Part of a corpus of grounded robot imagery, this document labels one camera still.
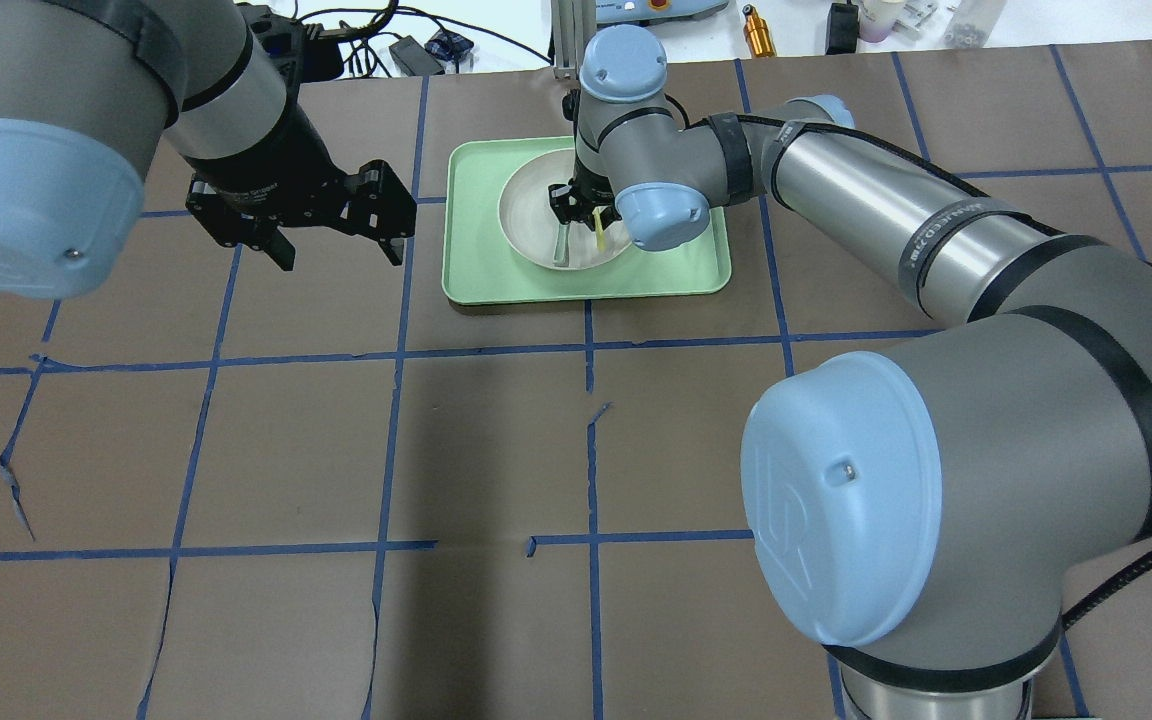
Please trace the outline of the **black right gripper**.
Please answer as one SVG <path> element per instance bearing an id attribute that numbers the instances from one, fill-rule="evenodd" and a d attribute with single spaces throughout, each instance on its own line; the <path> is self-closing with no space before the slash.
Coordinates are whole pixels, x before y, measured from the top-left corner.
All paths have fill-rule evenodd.
<path id="1" fill-rule="evenodd" d="M 602 206 L 602 156 L 579 120 L 581 96 L 579 90 L 570 90 L 562 99 L 563 118 L 573 123 L 573 177 L 564 183 L 550 184 L 548 200 L 561 227 L 579 222 L 594 229 L 599 223 L 599 206 Z"/>

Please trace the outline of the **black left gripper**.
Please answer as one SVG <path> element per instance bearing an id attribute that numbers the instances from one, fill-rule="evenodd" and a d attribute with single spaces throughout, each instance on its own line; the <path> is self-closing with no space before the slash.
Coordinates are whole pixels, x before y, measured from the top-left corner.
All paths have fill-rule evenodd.
<path id="1" fill-rule="evenodd" d="M 367 161 L 353 174 L 311 151 L 187 162 L 194 176 L 185 209 L 219 247 L 248 247 L 291 272 L 296 247 L 283 229 L 326 227 L 376 241 L 389 264 L 404 264 L 417 204 L 388 161 Z"/>

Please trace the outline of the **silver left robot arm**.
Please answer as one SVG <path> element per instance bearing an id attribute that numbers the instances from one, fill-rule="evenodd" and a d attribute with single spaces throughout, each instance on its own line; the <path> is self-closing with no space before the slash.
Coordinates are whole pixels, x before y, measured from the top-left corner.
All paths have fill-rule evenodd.
<path id="1" fill-rule="evenodd" d="M 0 293 L 69 300 L 114 268 L 169 143 L 185 206 L 219 247 L 280 270 L 287 228 L 376 241 L 393 265 L 416 202 L 387 161 L 338 167 L 300 105 L 343 70 L 339 41 L 234 1 L 0 1 Z"/>

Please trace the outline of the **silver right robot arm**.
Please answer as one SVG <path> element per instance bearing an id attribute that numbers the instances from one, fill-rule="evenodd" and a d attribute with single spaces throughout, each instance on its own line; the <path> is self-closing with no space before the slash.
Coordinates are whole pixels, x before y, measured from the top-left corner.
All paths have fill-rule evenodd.
<path id="1" fill-rule="evenodd" d="M 847 719 L 1028 719 L 1038 670 L 1152 569 L 1152 41 L 838 59 L 824 94 L 682 127 L 645 29 L 564 100 L 563 219 L 685 250 L 783 209 L 787 381 L 740 477 L 756 561 Z M 804 240 L 806 250 L 791 250 Z"/>

